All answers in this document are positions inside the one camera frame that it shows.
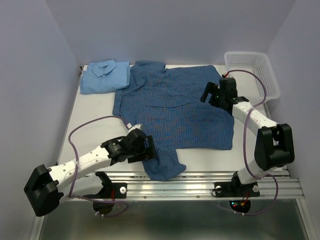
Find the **blue plaid long sleeve shirt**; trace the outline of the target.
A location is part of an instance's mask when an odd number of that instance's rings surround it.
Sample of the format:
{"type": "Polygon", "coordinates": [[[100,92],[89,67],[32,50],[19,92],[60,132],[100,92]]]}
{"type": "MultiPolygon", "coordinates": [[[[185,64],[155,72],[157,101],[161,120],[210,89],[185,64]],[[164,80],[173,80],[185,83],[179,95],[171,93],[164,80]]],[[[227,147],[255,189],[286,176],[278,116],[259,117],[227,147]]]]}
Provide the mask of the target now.
{"type": "Polygon", "coordinates": [[[163,62],[137,61],[130,68],[129,86],[115,92],[112,113],[142,124],[153,137],[156,156],[143,162],[151,180],[165,181],[186,170],[177,149],[232,148],[234,118],[201,102],[207,84],[220,79],[212,65],[167,68],[163,62]]]}

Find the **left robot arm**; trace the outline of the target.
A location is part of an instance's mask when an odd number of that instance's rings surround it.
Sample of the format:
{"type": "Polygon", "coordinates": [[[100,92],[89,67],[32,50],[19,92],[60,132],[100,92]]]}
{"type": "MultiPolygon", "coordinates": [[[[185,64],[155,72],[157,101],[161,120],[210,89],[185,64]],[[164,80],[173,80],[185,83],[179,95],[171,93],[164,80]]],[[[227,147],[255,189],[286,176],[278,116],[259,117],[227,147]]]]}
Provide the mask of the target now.
{"type": "Polygon", "coordinates": [[[102,169],[155,157],[153,137],[136,128],[126,136],[103,142],[75,160],[51,167],[37,166],[23,190],[37,217],[51,213],[60,203],[72,198],[92,201],[95,206],[112,205],[126,199],[128,185],[112,182],[102,169]]]}

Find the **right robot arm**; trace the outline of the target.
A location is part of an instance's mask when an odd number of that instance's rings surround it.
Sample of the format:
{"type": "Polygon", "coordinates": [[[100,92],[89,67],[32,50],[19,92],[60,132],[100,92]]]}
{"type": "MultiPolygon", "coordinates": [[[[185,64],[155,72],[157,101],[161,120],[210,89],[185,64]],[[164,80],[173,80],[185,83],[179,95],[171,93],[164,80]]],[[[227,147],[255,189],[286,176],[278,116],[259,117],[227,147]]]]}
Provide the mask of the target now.
{"type": "Polygon", "coordinates": [[[208,101],[211,106],[226,111],[256,137],[253,160],[246,160],[245,167],[236,171],[230,182],[219,183],[218,195],[242,195],[252,190],[257,180],[270,170],[295,160],[292,128],[267,118],[246,97],[238,96],[234,78],[222,78],[218,84],[208,82],[200,101],[208,101]]]}

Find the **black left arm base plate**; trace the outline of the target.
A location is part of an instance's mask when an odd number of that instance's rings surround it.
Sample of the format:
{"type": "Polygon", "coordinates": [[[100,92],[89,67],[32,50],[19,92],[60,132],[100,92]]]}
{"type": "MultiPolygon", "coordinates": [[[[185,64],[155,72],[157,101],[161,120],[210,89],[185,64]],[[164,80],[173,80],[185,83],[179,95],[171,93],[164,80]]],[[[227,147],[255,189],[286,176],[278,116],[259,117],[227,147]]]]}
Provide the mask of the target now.
{"type": "Polygon", "coordinates": [[[93,196],[98,199],[125,199],[128,184],[126,182],[112,182],[105,172],[98,171],[95,175],[101,180],[102,189],[93,196]]]}

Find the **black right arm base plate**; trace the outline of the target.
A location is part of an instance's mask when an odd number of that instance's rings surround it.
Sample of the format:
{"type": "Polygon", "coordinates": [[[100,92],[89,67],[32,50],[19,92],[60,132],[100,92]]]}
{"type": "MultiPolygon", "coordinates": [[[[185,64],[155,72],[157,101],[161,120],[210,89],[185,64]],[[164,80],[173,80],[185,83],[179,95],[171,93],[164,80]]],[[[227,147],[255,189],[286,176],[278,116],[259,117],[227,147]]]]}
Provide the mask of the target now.
{"type": "Polygon", "coordinates": [[[259,197],[260,191],[256,182],[251,184],[232,183],[231,181],[215,182],[211,194],[217,198],[259,197]]]}

